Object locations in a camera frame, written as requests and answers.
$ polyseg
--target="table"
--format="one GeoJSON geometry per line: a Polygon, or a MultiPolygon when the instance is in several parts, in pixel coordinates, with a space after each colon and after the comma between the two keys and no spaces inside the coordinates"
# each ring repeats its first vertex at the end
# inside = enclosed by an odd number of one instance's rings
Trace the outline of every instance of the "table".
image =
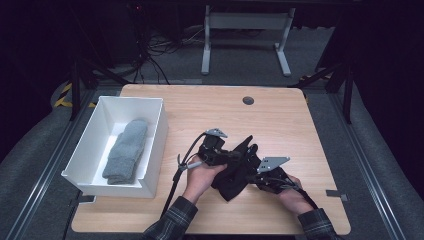
{"type": "MultiPolygon", "coordinates": [[[[326,190],[335,190],[336,185],[299,89],[126,85],[121,96],[164,99],[169,130],[156,197],[97,197],[94,203],[80,204],[72,222],[74,231],[143,232],[160,217],[177,169],[177,155],[184,156],[203,131],[220,128],[228,135],[223,149],[232,150],[253,135],[251,144],[258,144],[259,158],[290,156],[291,160],[283,165],[286,172],[302,180],[304,189],[326,210],[337,233],[350,232],[340,198],[326,195],[326,190]],[[246,96],[254,99],[252,105],[243,103],[246,96]]],[[[185,174],[174,200],[185,188],[185,174]]],[[[254,185],[248,185],[230,202],[210,188],[197,207],[199,212],[187,233],[293,235],[303,232],[297,219],[277,199],[254,185]]]]}

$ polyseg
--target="white desk leg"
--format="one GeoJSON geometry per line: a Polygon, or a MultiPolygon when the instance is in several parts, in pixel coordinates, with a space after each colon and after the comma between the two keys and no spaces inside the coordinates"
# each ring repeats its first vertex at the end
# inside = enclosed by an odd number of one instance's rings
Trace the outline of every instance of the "white desk leg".
{"type": "Polygon", "coordinates": [[[210,43],[210,25],[209,25],[209,5],[206,6],[205,12],[205,48],[203,49],[202,74],[209,74],[209,63],[211,59],[211,43],[210,43]]]}
{"type": "Polygon", "coordinates": [[[280,66],[281,66],[281,69],[283,70],[283,75],[286,77],[289,77],[291,75],[291,72],[290,72],[289,64],[287,63],[286,55],[284,55],[283,50],[287,42],[287,37],[289,35],[290,27],[293,22],[295,10],[296,10],[295,8],[290,9],[285,27],[283,29],[283,36],[281,38],[281,41],[280,43],[275,44],[275,50],[277,52],[278,60],[280,61],[280,66]]]}

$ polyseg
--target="person's left hand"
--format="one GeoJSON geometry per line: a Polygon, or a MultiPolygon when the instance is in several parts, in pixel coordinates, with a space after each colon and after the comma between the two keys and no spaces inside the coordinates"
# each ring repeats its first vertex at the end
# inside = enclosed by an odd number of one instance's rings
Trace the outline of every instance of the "person's left hand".
{"type": "MultiPolygon", "coordinates": [[[[196,155],[188,163],[200,162],[201,159],[196,155]]],[[[187,186],[183,197],[193,204],[197,203],[199,197],[211,186],[215,176],[227,167],[225,165],[208,166],[202,163],[200,166],[187,170],[187,186]]]]}

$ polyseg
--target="human arm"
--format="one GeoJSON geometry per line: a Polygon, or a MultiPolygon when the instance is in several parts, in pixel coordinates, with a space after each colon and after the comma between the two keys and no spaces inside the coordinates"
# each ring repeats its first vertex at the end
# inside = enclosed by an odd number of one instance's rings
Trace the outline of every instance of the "human arm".
{"type": "MultiPolygon", "coordinates": [[[[290,175],[288,176],[292,181],[296,182],[300,188],[302,188],[299,179],[290,175]]],[[[324,209],[314,209],[296,190],[284,190],[277,194],[277,198],[290,212],[297,216],[302,224],[302,228],[307,239],[343,239],[335,232],[334,227],[328,216],[325,214],[324,209]]]]}
{"type": "MultiPolygon", "coordinates": [[[[201,161],[194,156],[191,163],[201,161]]],[[[178,239],[186,232],[198,209],[196,203],[200,196],[210,187],[216,174],[226,165],[200,166],[187,170],[187,186],[163,217],[144,231],[141,239],[178,239]]]]}

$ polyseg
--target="folded gray fabric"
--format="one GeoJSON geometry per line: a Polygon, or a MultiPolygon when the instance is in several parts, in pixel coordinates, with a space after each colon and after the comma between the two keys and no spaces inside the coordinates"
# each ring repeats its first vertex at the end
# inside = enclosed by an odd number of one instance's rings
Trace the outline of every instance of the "folded gray fabric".
{"type": "Polygon", "coordinates": [[[127,124],[118,135],[109,152],[108,161],[102,176],[110,185],[131,184],[137,160],[144,150],[146,142],[147,122],[136,119],[127,124]]]}

